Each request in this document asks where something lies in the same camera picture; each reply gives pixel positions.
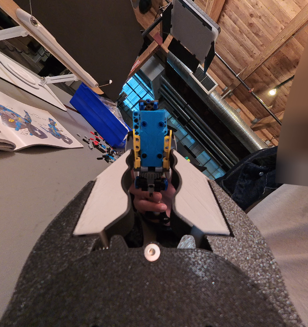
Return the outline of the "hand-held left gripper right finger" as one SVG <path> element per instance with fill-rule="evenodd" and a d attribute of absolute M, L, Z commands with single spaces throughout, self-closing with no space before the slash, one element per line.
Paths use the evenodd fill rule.
<path fill-rule="evenodd" d="M 205 235 L 232 236 L 209 179 L 180 153 L 171 151 L 172 201 L 170 222 L 178 236 L 192 235 L 199 246 Z"/>

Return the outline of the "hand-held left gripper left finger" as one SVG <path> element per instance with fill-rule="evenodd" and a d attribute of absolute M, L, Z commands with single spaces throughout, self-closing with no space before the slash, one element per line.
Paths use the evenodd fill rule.
<path fill-rule="evenodd" d="M 134 212 L 129 188 L 132 185 L 133 151 L 127 150 L 99 174 L 73 232 L 95 235 L 105 231 L 125 237 L 134 226 Z"/>

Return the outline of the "blue yellow brick assembly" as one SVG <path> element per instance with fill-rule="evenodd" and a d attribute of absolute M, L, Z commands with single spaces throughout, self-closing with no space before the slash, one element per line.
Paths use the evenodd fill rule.
<path fill-rule="evenodd" d="M 149 192 L 165 191 L 170 178 L 173 132 L 168 129 L 165 110 L 156 100 L 140 100 L 133 112 L 133 152 L 135 188 Z"/>

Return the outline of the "pile of small brick parts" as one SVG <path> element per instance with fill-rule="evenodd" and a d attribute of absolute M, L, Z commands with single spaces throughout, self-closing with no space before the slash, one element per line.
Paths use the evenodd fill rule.
<path fill-rule="evenodd" d="M 98 160 L 104 160 L 107 163 L 115 162 L 124 153 L 123 148 L 117 148 L 110 145 L 97 131 L 91 130 L 88 134 L 83 135 L 81 132 L 76 133 L 77 138 L 81 141 L 86 149 L 95 153 Z"/>

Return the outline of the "grey desk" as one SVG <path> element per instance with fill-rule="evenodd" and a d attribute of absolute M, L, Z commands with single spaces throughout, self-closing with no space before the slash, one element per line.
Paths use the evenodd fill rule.
<path fill-rule="evenodd" d="M 0 151 L 0 318 L 35 242 L 52 219 L 108 164 L 97 160 L 77 134 L 94 130 L 77 112 L 66 112 L 0 79 L 0 91 L 57 118 L 82 149 L 34 146 Z"/>

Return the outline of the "white desk lamp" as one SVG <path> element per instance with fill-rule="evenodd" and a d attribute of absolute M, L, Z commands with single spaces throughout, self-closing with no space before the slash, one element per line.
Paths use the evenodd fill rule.
<path fill-rule="evenodd" d="M 49 88 L 49 84 L 80 80 L 98 95 L 103 94 L 95 79 L 59 45 L 32 14 L 22 10 L 14 1 L 0 1 L 0 8 L 18 23 L 17 27 L 0 30 L 0 41 L 30 35 L 71 71 L 71 74 L 63 76 L 36 77 L 0 52 L 1 79 L 63 111 L 67 110 L 66 107 Z"/>

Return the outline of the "person's right hand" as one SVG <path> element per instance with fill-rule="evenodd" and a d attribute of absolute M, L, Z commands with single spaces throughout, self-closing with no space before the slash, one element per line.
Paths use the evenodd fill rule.
<path fill-rule="evenodd" d="M 134 182 L 129 189 L 130 193 L 134 195 L 135 208 L 140 213 L 146 211 L 151 212 L 166 212 L 167 216 L 170 216 L 172 202 L 175 197 L 176 189 L 172 185 L 171 178 L 168 179 L 168 188 L 166 191 L 154 192 L 152 196 L 149 192 L 136 189 Z"/>

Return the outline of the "crumpled clear plastic bag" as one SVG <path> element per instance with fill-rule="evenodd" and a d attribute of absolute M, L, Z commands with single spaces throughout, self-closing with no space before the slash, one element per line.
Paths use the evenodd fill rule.
<path fill-rule="evenodd" d="M 99 96 L 99 100 L 109 109 L 109 111 L 121 122 L 123 121 L 123 117 L 121 115 L 121 112 L 119 108 L 117 107 L 117 103 L 114 103 L 113 101 Z"/>

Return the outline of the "blue storage bin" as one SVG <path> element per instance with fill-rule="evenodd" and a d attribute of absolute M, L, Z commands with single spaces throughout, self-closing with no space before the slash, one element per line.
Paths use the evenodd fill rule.
<path fill-rule="evenodd" d="M 99 95 L 85 84 L 81 84 L 70 104 L 88 121 L 88 123 L 112 146 L 123 148 L 126 128 L 118 118 L 100 101 Z"/>

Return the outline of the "dark denim jacket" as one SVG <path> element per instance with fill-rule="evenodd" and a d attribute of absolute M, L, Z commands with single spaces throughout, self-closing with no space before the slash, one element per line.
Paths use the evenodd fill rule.
<path fill-rule="evenodd" d="M 275 146 L 248 155 L 215 182 L 246 211 L 282 186 L 275 181 L 277 150 Z"/>

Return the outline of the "person's white shirt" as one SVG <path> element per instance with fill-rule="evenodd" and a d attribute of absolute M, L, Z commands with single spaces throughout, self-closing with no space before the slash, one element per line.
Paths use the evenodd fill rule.
<path fill-rule="evenodd" d="M 308 326 L 308 187 L 284 184 L 247 215 L 266 239 L 290 299 Z"/>

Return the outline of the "open instruction booklet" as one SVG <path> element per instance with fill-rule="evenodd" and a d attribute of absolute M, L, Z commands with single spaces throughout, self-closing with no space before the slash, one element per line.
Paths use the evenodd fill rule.
<path fill-rule="evenodd" d="M 0 92 L 0 150 L 18 151 L 36 145 L 83 148 L 49 112 Z"/>

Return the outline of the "black partition panel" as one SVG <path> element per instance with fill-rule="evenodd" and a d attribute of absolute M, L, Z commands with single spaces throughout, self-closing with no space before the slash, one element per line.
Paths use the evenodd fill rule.
<path fill-rule="evenodd" d="M 130 0 L 32 0 L 35 18 L 116 102 L 144 39 Z"/>

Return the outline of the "overhead studio light panel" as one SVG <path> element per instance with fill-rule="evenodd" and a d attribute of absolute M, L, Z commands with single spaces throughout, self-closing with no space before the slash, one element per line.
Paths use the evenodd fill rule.
<path fill-rule="evenodd" d="M 162 14 L 163 41 L 172 35 L 168 51 L 192 72 L 204 64 L 206 73 L 215 56 L 215 42 L 221 29 L 193 1 L 171 2 Z"/>

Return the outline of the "silver ventilation duct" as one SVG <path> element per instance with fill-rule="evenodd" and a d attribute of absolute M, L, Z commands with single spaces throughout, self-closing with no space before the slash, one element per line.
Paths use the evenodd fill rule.
<path fill-rule="evenodd" d="M 232 109 L 217 91 L 208 91 L 193 76 L 191 69 L 182 63 L 172 52 L 167 55 L 167 62 L 201 98 L 209 109 L 228 127 L 237 139 L 251 153 L 267 148 L 267 145 L 257 136 L 246 122 Z"/>

